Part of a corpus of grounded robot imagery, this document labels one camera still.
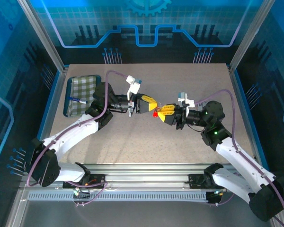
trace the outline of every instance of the glass wall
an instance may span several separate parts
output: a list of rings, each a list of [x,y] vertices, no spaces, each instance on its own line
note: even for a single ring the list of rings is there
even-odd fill
[[[237,71],[268,167],[284,175],[284,0],[275,1]]]
[[[0,1],[0,226],[22,174],[21,155],[13,149],[37,136],[55,74],[18,2]]]
[[[63,62],[230,63],[262,0],[32,0]]]

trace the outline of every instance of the checkered cloth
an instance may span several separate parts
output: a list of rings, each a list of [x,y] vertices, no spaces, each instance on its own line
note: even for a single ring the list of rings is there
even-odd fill
[[[69,100],[68,116],[81,116],[89,108],[94,100],[93,94],[96,88],[96,76],[81,76],[71,78],[71,97],[87,101],[87,104]]]

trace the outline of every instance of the blue pen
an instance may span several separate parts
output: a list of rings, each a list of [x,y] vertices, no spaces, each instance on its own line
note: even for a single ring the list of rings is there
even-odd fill
[[[83,101],[79,98],[73,98],[73,97],[68,97],[69,100],[72,100],[72,101],[75,101],[75,102],[78,102],[78,103],[82,103],[82,104],[87,104],[87,101]]]

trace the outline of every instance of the beige tabletop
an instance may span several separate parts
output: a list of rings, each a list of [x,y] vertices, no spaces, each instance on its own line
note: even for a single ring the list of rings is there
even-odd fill
[[[75,122],[77,117],[63,115],[66,81],[70,77],[98,74],[105,81],[105,73],[116,70],[141,79],[139,93],[153,97],[162,105],[178,102],[178,92],[186,92],[189,99],[198,101],[210,94],[229,89],[233,94],[225,64],[86,64],[70,65],[57,108],[51,135]],[[124,78],[111,74],[109,83],[116,94],[126,94],[129,84]],[[231,131],[231,100],[225,93],[215,98],[223,105],[224,126]],[[252,154],[248,136],[236,102],[236,140]],[[163,123],[152,114],[113,113],[114,117],[100,131],[71,148],[62,162],[92,163],[227,163],[206,146],[198,132]]]

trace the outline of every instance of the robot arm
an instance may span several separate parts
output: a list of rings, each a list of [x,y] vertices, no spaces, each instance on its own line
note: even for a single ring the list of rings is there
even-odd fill
[[[267,179],[274,184],[284,200],[284,178],[276,178],[233,141],[232,134],[222,124],[225,114],[221,103],[210,101],[202,111],[196,111],[188,109],[195,104],[193,100],[187,99],[186,94],[179,93],[178,101],[178,105],[169,104],[160,108],[158,117],[169,125],[176,125],[177,130],[183,129],[185,124],[204,127],[201,136],[205,144],[226,158],[241,175],[234,175],[216,163],[204,170],[206,184],[232,191],[246,201],[254,214],[263,221],[268,221],[282,211],[280,200]]]
[[[23,169],[29,173],[37,157],[48,147],[36,163],[32,173],[32,177],[41,186],[47,187],[55,181],[72,181],[80,185],[89,183],[90,172],[84,165],[59,163],[58,160],[82,139],[107,125],[113,117],[112,112],[126,113],[128,111],[129,116],[132,116],[134,111],[142,114],[157,107],[154,99],[137,93],[141,84],[140,80],[128,76],[127,81],[130,83],[127,95],[116,95],[111,85],[108,84],[107,110],[102,117],[92,120],[103,112],[105,106],[105,82],[100,83],[93,94],[94,101],[76,122],[43,141],[37,139],[32,141],[31,146],[26,149]]]

